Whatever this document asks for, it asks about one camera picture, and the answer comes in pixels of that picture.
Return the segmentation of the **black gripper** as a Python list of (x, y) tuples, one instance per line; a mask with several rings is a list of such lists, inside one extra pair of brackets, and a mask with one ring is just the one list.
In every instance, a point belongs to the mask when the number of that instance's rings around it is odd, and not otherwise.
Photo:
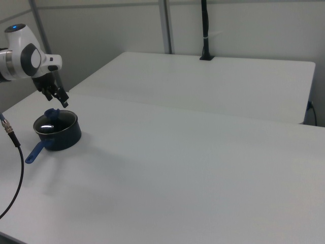
[(43, 76), (33, 77), (32, 81), (36, 87), (36, 89), (41, 92), (48, 101), (57, 98), (63, 107), (68, 107), (68, 99), (69, 96), (64, 90), (63, 87), (57, 86), (55, 84), (55, 77), (52, 72), (46, 73)]

